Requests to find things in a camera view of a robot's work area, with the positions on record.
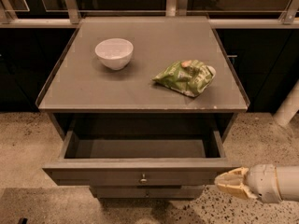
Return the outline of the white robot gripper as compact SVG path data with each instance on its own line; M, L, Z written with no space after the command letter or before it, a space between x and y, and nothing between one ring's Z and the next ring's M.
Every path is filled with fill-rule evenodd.
M246 178L246 185L241 184ZM273 164L258 164L250 169L236 168L215 178L217 188L236 198L257 199L263 203L280 203L277 168Z

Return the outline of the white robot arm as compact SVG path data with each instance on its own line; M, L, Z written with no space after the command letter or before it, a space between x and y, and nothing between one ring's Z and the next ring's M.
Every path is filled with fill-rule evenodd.
M258 164L218 175L217 188L236 198L262 203L299 202L299 166Z

